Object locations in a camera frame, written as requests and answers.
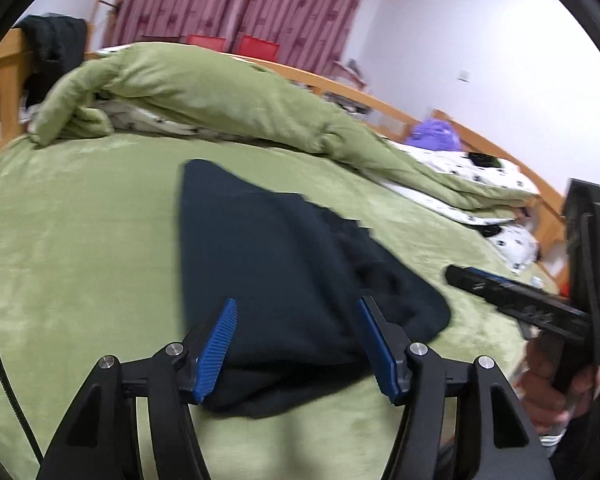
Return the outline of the green folded duvet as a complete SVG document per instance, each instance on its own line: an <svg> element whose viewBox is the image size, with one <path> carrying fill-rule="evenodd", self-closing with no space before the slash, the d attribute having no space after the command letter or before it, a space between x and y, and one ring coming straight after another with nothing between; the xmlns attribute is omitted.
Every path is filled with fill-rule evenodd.
<svg viewBox="0 0 600 480"><path fill-rule="evenodd" d="M516 211L539 194L517 165L479 168L465 152L429 151L378 136L341 107L259 64L208 49L141 42L108 49L62 76L30 125L41 146L118 130L265 141L327 157L420 206L483 229L509 270L539 244Z"/></svg>

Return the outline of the green plush bed sheet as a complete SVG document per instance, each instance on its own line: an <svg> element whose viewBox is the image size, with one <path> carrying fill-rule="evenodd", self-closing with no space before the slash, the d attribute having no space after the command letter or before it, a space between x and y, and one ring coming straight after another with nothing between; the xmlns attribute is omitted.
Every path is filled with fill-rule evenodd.
<svg viewBox="0 0 600 480"><path fill-rule="evenodd" d="M131 133L40 149L20 138L0 155L0 352L41 448L101 356L144 358L181 336L176 198L196 158L370 228L448 300L432 344L446 358L487 354L508 374L524 346L513 320L445 284L448 264L557 292L536 264L514 276L477 232L326 158ZM192 414L213 479L379 479L400 419L373 377L276 417ZM0 462L13 479L38 472L1 385Z"/></svg>

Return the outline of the black garment on headboard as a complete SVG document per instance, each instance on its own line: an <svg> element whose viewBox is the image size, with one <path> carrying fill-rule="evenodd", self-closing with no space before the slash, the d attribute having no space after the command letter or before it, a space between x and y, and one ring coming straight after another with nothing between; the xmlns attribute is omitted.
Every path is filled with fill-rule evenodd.
<svg viewBox="0 0 600 480"><path fill-rule="evenodd" d="M83 18L46 14L27 15L16 27L32 52L31 73L23 84L29 108L42 103L62 76L83 63L88 25Z"/></svg>

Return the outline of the wooden bed frame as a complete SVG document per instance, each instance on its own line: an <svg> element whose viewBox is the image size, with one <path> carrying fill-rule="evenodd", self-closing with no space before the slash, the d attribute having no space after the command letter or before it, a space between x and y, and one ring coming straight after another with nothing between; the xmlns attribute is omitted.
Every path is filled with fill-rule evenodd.
<svg viewBox="0 0 600 480"><path fill-rule="evenodd" d="M404 140L412 132L414 125L418 123L417 119L402 112L402 110L398 110L355 88L340 84L340 82L318 76L306 70L259 60L258 58L253 62L269 70L274 70L280 76L293 82L303 84L316 96L324 96L327 93L344 96L395 119L402 126L400 132L393 132L381 126L373 128L376 133L393 141ZM24 125L19 120L19 102L22 95L23 81L31 73L31 63L32 52L22 30L19 28L9 30L0 42L0 151L9 142L23 134ZM562 194L555 191L523 162L475 131L461 125L442 110L434 110L431 116L449 122L458 133L460 143L466 150L506 158L517 165L520 172L536 185L540 197L538 200L538 225L533 229L533 236L540 244L540 253L543 257L547 257L556 244L566 240L565 221L562 218L562 203L564 202Z"/></svg>

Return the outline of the black item on duvet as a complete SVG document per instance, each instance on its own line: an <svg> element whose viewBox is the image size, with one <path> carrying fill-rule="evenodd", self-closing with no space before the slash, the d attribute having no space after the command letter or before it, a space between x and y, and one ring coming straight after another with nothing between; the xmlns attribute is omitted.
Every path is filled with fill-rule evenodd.
<svg viewBox="0 0 600 480"><path fill-rule="evenodd" d="M501 168L502 166L497 157L489 154L468 152L466 156L474 166L479 168Z"/></svg>

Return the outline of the red chair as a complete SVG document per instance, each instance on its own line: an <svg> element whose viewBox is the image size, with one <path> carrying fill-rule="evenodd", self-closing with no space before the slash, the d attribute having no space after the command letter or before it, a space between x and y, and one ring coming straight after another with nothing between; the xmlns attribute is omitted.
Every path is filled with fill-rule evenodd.
<svg viewBox="0 0 600 480"><path fill-rule="evenodd" d="M236 54L246 58L275 62L280 45L276 42L262 40L253 36L244 35L236 48Z"/></svg>
<svg viewBox="0 0 600 480"><path fill-rule="evenodd" d="M201 47L215 52L224 52L226 39L223 37L212 37L202 35L188 35L186 38L186 44L195 47Z"/></svg>

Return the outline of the dark navy sweatshirt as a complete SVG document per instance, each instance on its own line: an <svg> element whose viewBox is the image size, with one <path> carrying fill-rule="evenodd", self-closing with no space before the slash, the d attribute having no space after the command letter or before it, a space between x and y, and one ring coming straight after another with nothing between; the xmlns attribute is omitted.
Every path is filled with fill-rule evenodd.
<svg viewBox="0 0 600 480"><path fill-rule="evenodd" d="M358 222L292 193L275 193L206 160L182 173L178 241L186 320L225 299L237 327L207 410L263 418L327 396L370 374L356 307L428 342L451 311L434 286Z"/></svg>

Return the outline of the pink patterned curtain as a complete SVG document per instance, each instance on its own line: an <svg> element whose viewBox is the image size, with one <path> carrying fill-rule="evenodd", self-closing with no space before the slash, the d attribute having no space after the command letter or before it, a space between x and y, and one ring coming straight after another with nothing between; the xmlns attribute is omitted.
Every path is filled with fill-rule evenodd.
<svg viewBox="0 0 600 480"><path fill-rule="evenodd" d="M332 76L362 0L117 0L107 47L220 38L236 53L247 38L277 44L276 62Z"/></svg>

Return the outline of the purple plush toy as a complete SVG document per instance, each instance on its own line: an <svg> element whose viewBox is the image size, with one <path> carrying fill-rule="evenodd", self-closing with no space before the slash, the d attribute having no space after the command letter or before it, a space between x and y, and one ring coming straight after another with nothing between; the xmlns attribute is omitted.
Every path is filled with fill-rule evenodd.
<svg viewBox="0 0 600 480"><path fill-rule="evenodd" d="M459 152L460 137L449 122L427 118L414 125L405 143L429 151Z"/></svg>

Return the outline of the right red chair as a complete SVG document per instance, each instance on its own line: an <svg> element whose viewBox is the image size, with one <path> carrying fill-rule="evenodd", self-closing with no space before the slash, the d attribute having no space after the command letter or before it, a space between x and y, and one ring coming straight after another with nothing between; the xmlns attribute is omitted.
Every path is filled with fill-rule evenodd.
<svg viewBox="0 0 600 480"><path fill-rule="evenodd" d="M244 35L236 48L236 54L246 58L275 62L280 45L276 42L262 40L253 36Z"/></svg>

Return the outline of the left red chair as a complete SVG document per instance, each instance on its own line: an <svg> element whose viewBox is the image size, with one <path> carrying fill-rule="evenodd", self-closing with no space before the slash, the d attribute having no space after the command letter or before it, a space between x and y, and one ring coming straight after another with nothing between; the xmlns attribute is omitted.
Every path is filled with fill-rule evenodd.
<svg viewBox="0 0 600 480"><path fill-rule="evenodd" d="M223 37L212 37L202 35L188 35L186 38L186 44L195 47L201 47L215 52L224 52L226 39Z"/></svg>

